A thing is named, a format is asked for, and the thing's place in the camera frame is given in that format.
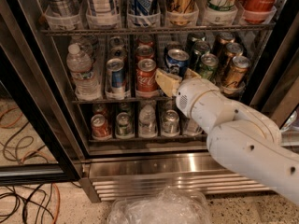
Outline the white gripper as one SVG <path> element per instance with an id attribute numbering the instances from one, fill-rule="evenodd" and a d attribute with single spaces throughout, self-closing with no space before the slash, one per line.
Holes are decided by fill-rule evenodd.
<path id="1" fill-rule="evenodd" d="M 210 91 L 220 89 L 208 79 L 188 68 L 184 75 L 184 80 L 177 75 L 173 75 L 158 68 L 155 74 L 156 83 L 164 94 L 168 97 L 176 96 L 177 108 L 186 116 L 191 116 L 194 103 L 202 95 Z"/>

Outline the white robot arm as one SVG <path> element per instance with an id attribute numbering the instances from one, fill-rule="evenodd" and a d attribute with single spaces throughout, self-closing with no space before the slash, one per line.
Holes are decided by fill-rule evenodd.
<path id="1" fill-rule="evenodd" d="M 207 134 L 210 156 L 226 169 L 299 204 L 299 155 L 281 146 L 276 123 L 193 71 L 186 78 L 157 69 L 155 80 L 177 108 Z"/>

